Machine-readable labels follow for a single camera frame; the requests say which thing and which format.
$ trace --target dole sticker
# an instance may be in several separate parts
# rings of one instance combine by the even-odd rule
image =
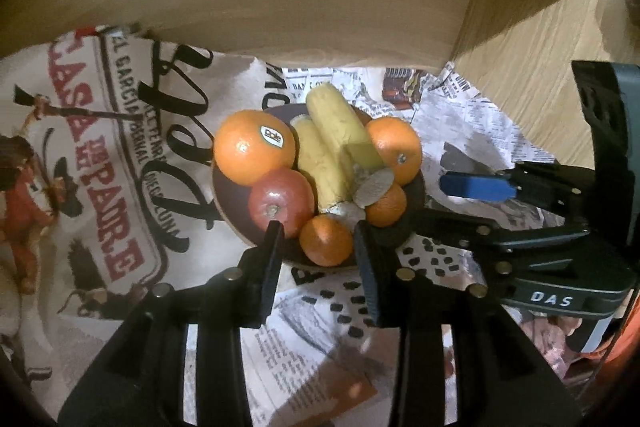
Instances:
[[[282,145],[284,144],[284,138],[282,137],[282,134],[280,134],[278,131],[276,131],[275,129],[272,129],[271,127],[261,126],[260,134],[262,134],[262,137],[271,145],[280,147],[282,149]]]

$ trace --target illustrated figure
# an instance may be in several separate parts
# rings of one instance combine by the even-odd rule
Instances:
[[[2,232],[14,255],[17,285],[24,295],[34,293],[38,275],[33,243],[53,225],[59,204],[66,200],[68,180],[59,176],[47,185],[40,160],[26,139],[29,127],[51,114],[55,113],[49,100],[37,96],[20,132],[12,137],[0,135],[0,190],[6,199]]]
[[[65,304],[58,310],[58,313],[62,313],[68,306],[71,297],[77,295],[81,300],[80,307],[76,311],[79,317],[122,321],[145,298],[146,292],[146,286],[141,283],[133,283],[125,294],[114,293],[104,287],[89,291],[76,289],[68,295]]]

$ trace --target newspaper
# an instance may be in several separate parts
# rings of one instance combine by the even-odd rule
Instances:
[[[407,81],[390,101],[389,79],[403,75]],[[6,308],[19,316],[0,323],[8,325],[0,344],[50,414],[57,416],[119,321],[153,285],[200,285],[238,263],[246,245],[212,196],[215,131],[240,109],[302,103],[319,82],[334,84],[373,117],[394,115],[412,124],[423,147],[428,205],[492,217],[509,229],[549,224],[550,216],[529,205],[469,202],[439,190],[437,180],[447,170],[492,172],[516,160],[553,160],[451,63],[439,76],[385,68],[287,69],[123,31],[75,32],[28,48],[0,62],[0,133],[7,143],[24,136],[35,158],[28,180],[4,187],[7,201],[19,192],[33,212],[17,216],[5,205],[0,275],[20,306],[18,312]],[[15,103],[17,93],[44,95],[60,110],[107,115],[37,114]],[[62,196],[53,221],[47,197],[56,190]],[[20,233],[6,226],[17,217],[23,218]],[[410,237],[398,255],[439,284],[464,289],[481,280],[470,252],[429,238]],[[329,419],[384,425],[397,332],[372,327],[356,270],[283,266],[278,291],[267,325],[242,332],[255,425]],[[188,346],[195,335],[191,331]],[[447,379],[444,405],[451,421],[454,379]],[[185,399],[194,394],[188,384],[186,378]],[[196,423],[194,408],[184,409],[185,420]]]

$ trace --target label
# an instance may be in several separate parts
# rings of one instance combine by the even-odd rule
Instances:
[[[541,302],[543,301],[545,304],[551,304],[551,305],[559,305],[562,307],[567,307],[571,305],[571,301],[573,300],[573,297],[562,297],[562,296],[558,296],[556,294],[552,294],[552,295],[545,295],[544,292],[533,292],[533,294],[530,297],[530,301],[531,302]]]
[[[280,134],[278,131],[276,131],[275,129],[272,129],[271,127],[261,126],[260,134],[262,134],[262,137],[264,138],[265,141],[267,141],[271,145],[274,145],[282,149],[282,145],[284,144],[284,138],[282,137],[282,134]]]

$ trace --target cartoon horse rider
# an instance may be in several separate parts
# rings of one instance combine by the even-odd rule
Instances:
[[[49,100],[37,96],[20,133],[12,137],[0,135],[0,190],[4,190],[6,199],[2,229],[14,255],[18,288],[25,295],[35,292],[38,275],[32,243],[55,222],[58,206],[66,197],[62,177],[53,179],[49,186],[44,184],[40,160],[25,138],[35,120],[52,114],[55,112]]]

